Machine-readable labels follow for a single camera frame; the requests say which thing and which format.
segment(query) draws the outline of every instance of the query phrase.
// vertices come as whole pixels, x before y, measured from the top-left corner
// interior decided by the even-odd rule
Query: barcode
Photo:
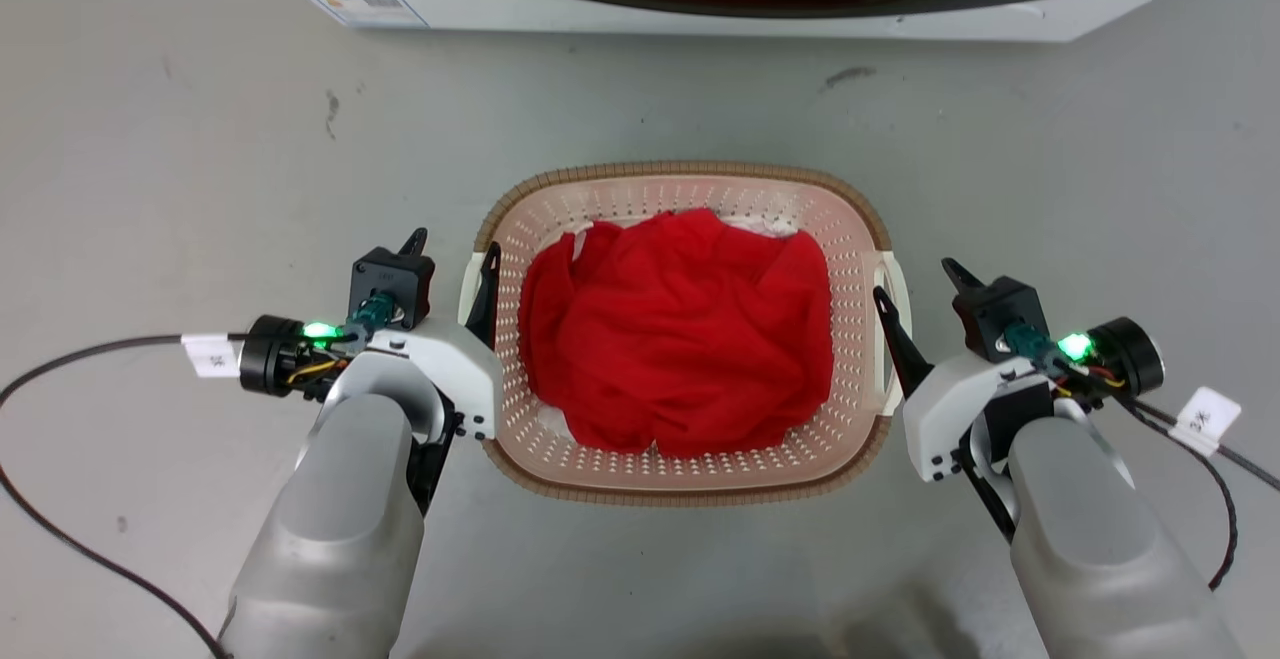
[[[399,0],[365,0],[365,3],[370,6],[380,9],[394,9],[401,6]]]

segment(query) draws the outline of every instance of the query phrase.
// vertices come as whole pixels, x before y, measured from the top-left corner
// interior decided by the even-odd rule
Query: pink plastic basket
[[[517,349],[525,273],[540,250],[590,221],[635,223],[658,212],[709,207],[722,218],[762,218],[809,232],[831,273],[836,353],[831,399],[812,421],[767,450],[663,457],[582,447],[544,426]],[[463,282],[475,297],[480,257],[502,246],[495,351],[504,399],[494,463],[521,486],[558,499],[609,504],[717,505],[797,499],[860,473],[888,431],[901,390],[887,361],[872,287],[887,287],[910,331],[910,307],[888,234],[870,205],[826,173],[741,163],[628,163],[548,171],[522,182],[486,218]]]

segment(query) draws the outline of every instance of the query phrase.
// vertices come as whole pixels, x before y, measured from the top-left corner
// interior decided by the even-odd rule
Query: red cloth
[[[812,235],[699,209],[596,223],[534,258],[520,303],[529,385],[593,448],[694,457],[781,444],[831,393],[831,285]]]

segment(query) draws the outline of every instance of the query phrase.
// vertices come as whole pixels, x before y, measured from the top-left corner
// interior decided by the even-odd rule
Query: glowing green light
[[[308,322],[307,326],[302,328],[302,337],[311,337],[311,339],[329,339],[329,337],[342,337],[342,330],[333,325],[326,325],[325,322]]]
[[[1088,357],[1089,352],[1093,351],[1093,340],[1087,334],[1073,334],[1062,337],[1062,340],[1057,343],[1057,348],[1068,354],[1073,362],[1079,362],[1079,360]]]

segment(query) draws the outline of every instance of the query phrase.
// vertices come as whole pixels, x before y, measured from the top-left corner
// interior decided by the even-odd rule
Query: gray floor
[[[937,269],[955,253],[1038,285],[1057,330],[1132,314],[1169,360],[1157,403],[1202,384],[1234,395],[1230,443],[1280,467],[1276,3],[1158,0],[1078,44],[1018,47],[361,35],[306,0],[0,0],[0,376],[110,337],[337,316],[348,262],[420,223],[449,312],[476,225],[515,182],[731,157],[865,191],[928,354],[961,349]],[[850,67],[874,74],[823,91]],[[55,521],[215,624],[312,416],[138,352],[18,395],[0,456]],[[1101,422],[1211,573],[1225,513],[1203,470],[1124,417]],[[1280,646],[1280,496],[1224,472],[1242,545],[1219,595],[1261,659]],[[9,504],[0,536],[0,654],[202,655],[155,600]],[[545,500],[466,445],[396,655],[1043,649],[978,500],[915,481],[896,427],[845,490],[703,512]]]

